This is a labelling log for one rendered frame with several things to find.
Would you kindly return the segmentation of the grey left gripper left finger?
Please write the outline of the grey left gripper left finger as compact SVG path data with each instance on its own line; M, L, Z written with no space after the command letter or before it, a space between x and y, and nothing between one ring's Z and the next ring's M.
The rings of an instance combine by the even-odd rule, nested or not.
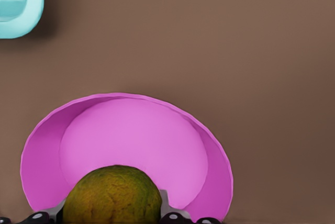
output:
M22 224L61 224L65 199L57 206L34 212L22 221Z

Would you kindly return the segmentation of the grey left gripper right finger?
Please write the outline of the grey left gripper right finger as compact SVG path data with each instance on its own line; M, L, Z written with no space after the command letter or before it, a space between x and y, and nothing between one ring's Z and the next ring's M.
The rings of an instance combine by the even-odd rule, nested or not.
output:
M159 224L194 224L187 211L170 206L167 190L160 189L159 192L162 198Z

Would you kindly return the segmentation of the greenish orange fruit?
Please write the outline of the greenish orange fruit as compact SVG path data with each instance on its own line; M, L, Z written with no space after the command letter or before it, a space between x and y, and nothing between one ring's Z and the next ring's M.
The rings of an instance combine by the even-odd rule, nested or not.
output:
M123 165L89 172L69 192L65 224L158 224L162 198L143 171Z

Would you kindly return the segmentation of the pink plate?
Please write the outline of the pink plate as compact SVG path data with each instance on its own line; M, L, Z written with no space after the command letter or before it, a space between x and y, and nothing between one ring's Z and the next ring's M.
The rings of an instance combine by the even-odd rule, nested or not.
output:
M222 145L189 113L144 95L96 94L50 112L26 140L21 183L40 211L88 172L116 164L144 171L194 221L223 220L229 211L233 176Z

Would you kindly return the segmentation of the light blue tray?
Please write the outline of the light blue tray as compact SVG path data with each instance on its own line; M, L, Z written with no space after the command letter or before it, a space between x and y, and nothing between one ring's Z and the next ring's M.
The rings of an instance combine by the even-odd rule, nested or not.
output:
M0 39L30 33L39 22L44 0L0 0Z

